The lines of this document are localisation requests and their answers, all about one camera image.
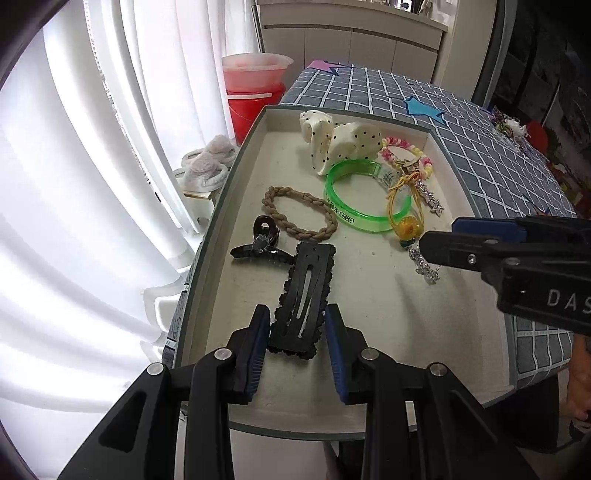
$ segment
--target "white tray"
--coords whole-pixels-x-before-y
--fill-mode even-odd
[[[308,145],[299,133],[301,111],[296,106],[267,107],[241,149],[202,245],[177,352],[182,365],[225,346],[234,330],[248,325],[258,303],[266,304],[271,315],[278,306],[287,265],[235,261],[229,251],[252,242],[252,223],[264,213],[261,199],[270,185],[322,197],[324,179],[312,170]],[[438,218],[425,209],[426,230],[449,231],[454,218],[474,216],[430,134],[373,116],[328,112],[338,123],[377,124],[382,136],[405,138],[432,159],[435,174],[428,185],[446,210]],[[352,176],[339,184],[338,192],[361,211],[379,214],[385,208],[385,192],[370,177]],[[279,198],[276,205],[298,226],[318,230],[324,225],[320,213],[295,200]],[[399,363],[445,363],[481,403],[512,389],[504,317],[495,307],[494,290],[478,273],[442,267],[441,280],[430,286],[414,272],[414,263],[392,232],[364,233],[341,223],[329,242],[336,255],[328,301],[339,305],[345,325],[360,329],[369,346]],[[295,254],[296,245],[281,233],[279,248]],[[317,347],[310,361],[267,352],[253,402],[230,406],[232,428],[305,439],[362,437],[365,406],[347,407],[339,401],[324,336]],[[407,410],[412,426],[411,402]]]

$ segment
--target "red bucket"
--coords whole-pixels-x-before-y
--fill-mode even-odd
[[[228,92],[230,116],[236,134],[236,142],[242,144],[252,124],[266,105],[276,105],[285,93],[285,85],[280,84],[268,93],[232,93]]]

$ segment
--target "green plastic bangle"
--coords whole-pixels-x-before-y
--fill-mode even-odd
[[[370,160],[344,160],[330,169],[324,184],[324,198],[339,220],[365,232],[387,232],[392,229],[388,217],[366,215],[346,205],[335,193],[333,186],[336,180],[345,175],[368,175],[378,179],[382,168],[390,169],[386,164]],[[408,214],[412,202],[413,199],[410,195],[402,201],[402,209],[393,216],[394,222],[399,222]]]

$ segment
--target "black hair clip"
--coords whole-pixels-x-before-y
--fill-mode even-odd
[[[279,240],[279,228],[273,218],[267,215],[256,217],[252,225],[252,236],[254,241],[252,245],[241,245],[232,248],[230,255],[234,258],[268,258],[278,262],[293,265],[296,258],[283,250],[276,248]]]

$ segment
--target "cabinet door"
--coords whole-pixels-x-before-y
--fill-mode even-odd
[[[303,28],[264,28],[262,30],[266,53],[287,55],[294,60],[283,75],[286,88],[291,87],[307,66],[307,64],[304,65],[304,32]]]
[[[307,67],[313,60],[348,63],[350,46],[350,31],[333,30],[331,28],[306,28],[305,66]]]
[[[396,41],[365,33],[351,34],[349,63],[355,66],[389,72],[392,68]]]
[[[424,48],[397,42],[392,73],[404,75],[421,82],[431,82],[437,53]]]

